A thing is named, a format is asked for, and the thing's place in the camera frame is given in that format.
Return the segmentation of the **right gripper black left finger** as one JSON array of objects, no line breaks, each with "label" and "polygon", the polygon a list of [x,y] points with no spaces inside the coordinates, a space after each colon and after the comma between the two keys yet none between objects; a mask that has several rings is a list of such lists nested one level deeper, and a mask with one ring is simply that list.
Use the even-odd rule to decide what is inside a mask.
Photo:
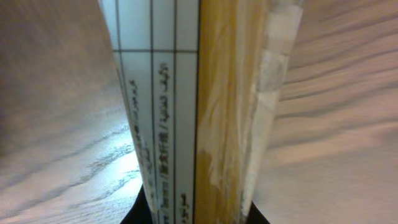
[{"label": "right gripper black left finger", "polygon": [[120,224],[153,224],[143,186],[139,190],[134,205]]}]

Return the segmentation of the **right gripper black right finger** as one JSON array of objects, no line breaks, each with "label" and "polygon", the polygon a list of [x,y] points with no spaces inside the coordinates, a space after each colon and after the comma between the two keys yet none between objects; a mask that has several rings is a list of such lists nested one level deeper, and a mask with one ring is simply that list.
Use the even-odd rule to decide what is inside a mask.
[{"label": "right gripper black right finger", "polygon": [[254,202],[251,202],[251,207],[246,219],[246,224],[270,224],[267,218],[256,207]]}]

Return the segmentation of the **spaghetti packet orange and tan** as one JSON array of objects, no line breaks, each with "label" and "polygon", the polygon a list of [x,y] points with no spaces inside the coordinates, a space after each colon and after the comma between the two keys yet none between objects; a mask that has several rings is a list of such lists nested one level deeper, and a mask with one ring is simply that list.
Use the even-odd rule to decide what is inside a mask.
[{"label": "spaghetti packet orange and tan", "polygon": [[302,1],[100,1],[153,223],[246,223]]}]

